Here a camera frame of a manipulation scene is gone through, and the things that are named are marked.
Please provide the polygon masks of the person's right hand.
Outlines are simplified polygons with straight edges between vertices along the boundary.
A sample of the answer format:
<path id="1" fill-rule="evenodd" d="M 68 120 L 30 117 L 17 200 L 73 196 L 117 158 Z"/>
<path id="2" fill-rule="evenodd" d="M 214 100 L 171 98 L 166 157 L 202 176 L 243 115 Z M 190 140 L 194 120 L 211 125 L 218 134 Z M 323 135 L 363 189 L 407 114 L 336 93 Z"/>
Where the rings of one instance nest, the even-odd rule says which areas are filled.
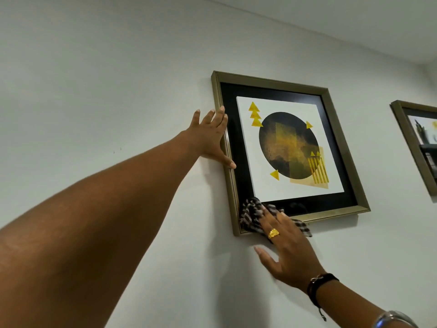
<path id="1" fill-rule="evenodd" d="M 264 206 L 259 222 L 264 232 L 271 236 L 271 242 L 276 248 L 278 260 L 282 267 L 281 274 L 271 274 L 277 280 L 307 292 L 311 279 L 325 274 L 313 247 L 308 239 L 293 223 L 293 231 L 283 230 L 277 220 Z"/>

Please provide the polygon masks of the person's left hand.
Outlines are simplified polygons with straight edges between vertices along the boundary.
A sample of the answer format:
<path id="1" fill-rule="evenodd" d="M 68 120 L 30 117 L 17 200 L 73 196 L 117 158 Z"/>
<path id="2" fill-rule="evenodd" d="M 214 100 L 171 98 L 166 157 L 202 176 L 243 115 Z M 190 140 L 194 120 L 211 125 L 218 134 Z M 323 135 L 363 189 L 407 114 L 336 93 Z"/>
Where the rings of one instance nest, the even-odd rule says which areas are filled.
<path id="1" fill-rule="evenodd" d="M 212 159 L 214 151 L 222 151 L 220 143 L 227 130 L 228 115 L 226 114 L 226 128 L 215 128 L 215 115 L 218 110 L 210 110 L 204 118 L 200 119 L 198 127 L 192 127 L 192 121 L 187 135 L 193 140 L 199 156 Z"/>

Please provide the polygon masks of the black white checkered cloth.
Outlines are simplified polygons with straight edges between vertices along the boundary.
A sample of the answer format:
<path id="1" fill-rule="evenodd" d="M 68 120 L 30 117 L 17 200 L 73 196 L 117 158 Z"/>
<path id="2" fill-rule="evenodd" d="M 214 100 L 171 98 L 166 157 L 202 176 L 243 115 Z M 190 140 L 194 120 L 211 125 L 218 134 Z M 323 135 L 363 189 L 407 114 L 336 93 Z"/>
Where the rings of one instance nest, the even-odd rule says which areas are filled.
<path id="1" fill-rule="evenodd" d="M 247 199 L 242 204 L 239 224 L 244 230 L 252 233 L 258 233 L 268 239 L 268 235 L 264 232 L 261 223 L 259 222 L 259 218 L 261 218 L 263 215 L 261 206 L 264 206 L 273 216 L 275 216 L 278 212 L 285 214 L 284 209 L 277 209 L 274 204 L 262 203 L 259 198 L 252 197 Z M 293 221 L 295 226 L 298 227 L 305 237 L 313 236 L 306 223 L 291 217 L 288 218 Z"/>

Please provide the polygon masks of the framed black circle art picture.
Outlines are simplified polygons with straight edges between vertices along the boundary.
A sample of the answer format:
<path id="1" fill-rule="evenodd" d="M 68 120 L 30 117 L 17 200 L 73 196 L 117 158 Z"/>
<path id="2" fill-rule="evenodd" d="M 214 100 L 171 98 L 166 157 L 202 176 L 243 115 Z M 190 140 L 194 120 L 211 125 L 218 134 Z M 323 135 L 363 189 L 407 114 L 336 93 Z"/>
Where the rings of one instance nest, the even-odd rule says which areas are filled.
<path id="1" fill-rule="evenodd" d="M 304 223 L 371 211 L 328 88 L 214 71 L 216 109 L 229 117 L 221 141 L 233 234 L 251 198 Z"/>

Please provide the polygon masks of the person's right forearm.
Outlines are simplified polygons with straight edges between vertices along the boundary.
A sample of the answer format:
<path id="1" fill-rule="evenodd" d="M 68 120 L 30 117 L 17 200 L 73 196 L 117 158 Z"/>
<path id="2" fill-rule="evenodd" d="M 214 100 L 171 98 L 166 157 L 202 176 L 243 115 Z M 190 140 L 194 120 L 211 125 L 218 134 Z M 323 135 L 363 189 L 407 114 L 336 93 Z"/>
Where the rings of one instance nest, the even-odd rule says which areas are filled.
<path id="1" fill-rule="evenodd" d="M 377 317 L 386 311 L 336 280 L 319 286 L 315 298 L 340 328 L 372 328 Z"/>

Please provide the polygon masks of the person's left forearm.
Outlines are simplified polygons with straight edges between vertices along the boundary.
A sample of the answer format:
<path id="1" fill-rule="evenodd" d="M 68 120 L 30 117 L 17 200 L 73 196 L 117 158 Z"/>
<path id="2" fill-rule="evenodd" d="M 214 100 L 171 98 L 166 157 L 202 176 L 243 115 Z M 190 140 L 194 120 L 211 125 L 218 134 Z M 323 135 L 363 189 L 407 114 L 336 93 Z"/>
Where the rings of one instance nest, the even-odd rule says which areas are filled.
<path id="1" fill-rule="evenodd" d="M 104 328 L 205 148 L 185 130 L 0 230 L 0 328 Z"/>

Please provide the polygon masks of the silver bangle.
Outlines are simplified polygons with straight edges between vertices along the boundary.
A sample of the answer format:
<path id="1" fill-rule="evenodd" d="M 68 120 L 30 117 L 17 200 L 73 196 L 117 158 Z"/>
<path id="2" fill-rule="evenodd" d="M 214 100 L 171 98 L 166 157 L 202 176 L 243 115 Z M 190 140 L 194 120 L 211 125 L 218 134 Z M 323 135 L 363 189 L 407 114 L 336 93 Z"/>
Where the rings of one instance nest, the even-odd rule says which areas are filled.
<path id="1" fill-rule="evenodd" d="M 388 310 L 381 313 L 372 325 L 372 328 L 419 328 L 408 315 Z"/>

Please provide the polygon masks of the gold framed wall picture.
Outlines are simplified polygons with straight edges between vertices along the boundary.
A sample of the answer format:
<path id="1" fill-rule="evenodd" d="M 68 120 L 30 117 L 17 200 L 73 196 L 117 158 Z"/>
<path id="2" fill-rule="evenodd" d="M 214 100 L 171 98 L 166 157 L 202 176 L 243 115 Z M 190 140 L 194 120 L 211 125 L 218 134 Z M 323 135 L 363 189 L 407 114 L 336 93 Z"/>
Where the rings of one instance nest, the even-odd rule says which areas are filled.
<path id="1" fill-rule="evenodd" d="M 437 107 L 396 100 L 391 110 L 425 187 L 437 202 Z"/>

